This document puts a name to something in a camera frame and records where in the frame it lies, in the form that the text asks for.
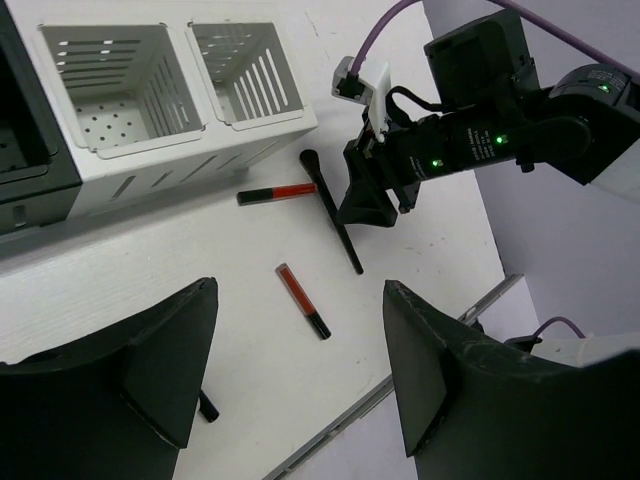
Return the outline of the red lip gloss black cap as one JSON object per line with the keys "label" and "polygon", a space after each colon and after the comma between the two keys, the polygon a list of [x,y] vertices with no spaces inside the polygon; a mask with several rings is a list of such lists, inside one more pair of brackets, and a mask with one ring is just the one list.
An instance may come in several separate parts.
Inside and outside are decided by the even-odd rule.
{"label": "red lip gloss black cap", "polygon": [[203,390],[199,392],[199,413],[207,423],[215,422],[220,416],[219,410]]}

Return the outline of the dark red lip gloss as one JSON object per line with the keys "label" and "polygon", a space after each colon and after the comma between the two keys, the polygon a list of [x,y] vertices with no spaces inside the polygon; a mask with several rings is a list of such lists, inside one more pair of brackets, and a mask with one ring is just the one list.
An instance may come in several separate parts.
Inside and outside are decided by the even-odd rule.
{"label": "dark red lip gloss", "polygon": [[298,282],[290,267],[286,263],[283,263],[275,269],[275,272],[285,285],[304,317],[314,329],[315,333],[321,340],[328,340],[331,337],[331,331],[309,299],[301,284]]}

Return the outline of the angled makeup brush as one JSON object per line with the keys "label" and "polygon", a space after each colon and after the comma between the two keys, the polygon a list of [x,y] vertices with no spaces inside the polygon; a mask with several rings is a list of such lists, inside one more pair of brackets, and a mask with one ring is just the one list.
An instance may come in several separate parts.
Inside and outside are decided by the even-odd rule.
{"label": "angled makeup brush", "polygon": [[355,270],[357,275],[362,275],[364,273],[364,268],[356,253],[353,243],[351,242],[345,226],[338,222],[337,207],[331,196],[324,176],[322,175],[318,153],[312,149],[305,149],[300,153],[299,160],[303,169],[317,188],[320,199],[329,215],[329,219],[334,227],[334,230],[336,231],[340,242],[346,251],[353,269]]}

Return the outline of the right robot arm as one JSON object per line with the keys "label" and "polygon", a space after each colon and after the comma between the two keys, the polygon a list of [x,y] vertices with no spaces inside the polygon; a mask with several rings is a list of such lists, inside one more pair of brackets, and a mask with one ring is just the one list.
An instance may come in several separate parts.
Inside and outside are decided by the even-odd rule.
{"label": "right robot arm", "polygon": [[535,16],[503,4],[428,43],[439,94],[414,120],[396,103],[386,63],[362,46],[345,57],[334,96],[362,104],[363,128],[344,158],[350,184],[337,218],[391,227],[411,211],[423,182],[514,161],[523,172],[547,164],[573,181],[629,201],[639,198],[639,79],[592,53],[556,85],[542,87],[523,25]]}

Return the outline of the white organizer box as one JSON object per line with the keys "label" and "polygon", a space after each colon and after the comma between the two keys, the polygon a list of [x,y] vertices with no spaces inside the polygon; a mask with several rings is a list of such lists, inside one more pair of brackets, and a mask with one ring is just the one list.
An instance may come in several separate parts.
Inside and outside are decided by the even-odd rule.
{"label": "white organizer box", "polygon": [[39,70],[87,215],[241,173],[316,117],[271,22],[43,24]]}

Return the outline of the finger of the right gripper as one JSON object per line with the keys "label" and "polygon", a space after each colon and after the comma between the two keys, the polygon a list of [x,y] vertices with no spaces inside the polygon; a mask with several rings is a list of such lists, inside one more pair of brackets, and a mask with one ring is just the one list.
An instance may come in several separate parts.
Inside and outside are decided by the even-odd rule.
{"label": "finger of the right gripper", "polygon": [[397,220],[397,211],[387,191],[388,182],[375,159],[367,159],[357,149],[343,152],[349,185],[338,208],[337,219],[342,224],[369,225],[391,228]]}

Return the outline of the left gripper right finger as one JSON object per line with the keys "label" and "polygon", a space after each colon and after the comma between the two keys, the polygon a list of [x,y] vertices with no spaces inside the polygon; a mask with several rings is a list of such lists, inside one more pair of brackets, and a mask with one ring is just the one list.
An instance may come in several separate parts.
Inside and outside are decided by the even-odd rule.
{"label": "left gripper right finger", "polygon": [[383,321],[405,451],[422,479],[635,479],[639,355],[574,367],[498,342],[397,280]]}

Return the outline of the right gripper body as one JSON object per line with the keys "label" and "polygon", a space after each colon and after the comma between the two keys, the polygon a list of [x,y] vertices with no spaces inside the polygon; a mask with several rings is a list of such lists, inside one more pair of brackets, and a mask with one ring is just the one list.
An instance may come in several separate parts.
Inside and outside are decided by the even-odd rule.
{"label": "right gripper body", "polygon": [[415,208],[423,182],[516,158],[505,133],[489,120],[466,114],[430,115],[409,128],[393,123],[383,143],[366,122],[345,149],[378,162],[397,213]]}

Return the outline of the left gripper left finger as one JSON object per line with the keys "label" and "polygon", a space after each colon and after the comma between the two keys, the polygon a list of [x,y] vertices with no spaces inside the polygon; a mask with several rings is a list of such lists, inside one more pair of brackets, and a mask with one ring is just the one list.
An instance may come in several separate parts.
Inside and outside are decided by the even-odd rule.
{"label": "left gripper left finger", "polygon": [[169,479],[199,413],[218,312],[206,277],[1,367],[5,479]]}

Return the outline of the black organizer box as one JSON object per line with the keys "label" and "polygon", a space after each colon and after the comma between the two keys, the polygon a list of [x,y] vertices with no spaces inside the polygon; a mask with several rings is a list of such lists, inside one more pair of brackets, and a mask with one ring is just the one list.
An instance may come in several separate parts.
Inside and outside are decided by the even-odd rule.
{"label": "black organizer box", "polygon": [[66,220],[82,181],[5,2],[1,3],[1,233]]}

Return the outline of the red lip gloss tube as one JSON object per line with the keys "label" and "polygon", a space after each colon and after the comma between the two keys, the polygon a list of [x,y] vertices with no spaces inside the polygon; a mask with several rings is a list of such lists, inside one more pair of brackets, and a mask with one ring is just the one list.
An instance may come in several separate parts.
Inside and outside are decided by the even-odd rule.
{"label": "red lip gloss tube", "polygon": [[245,206],[312,195],[316,192],[317,187],[313,183],[276,186],[238,192],[236,194],[236,201],[240,206]]}

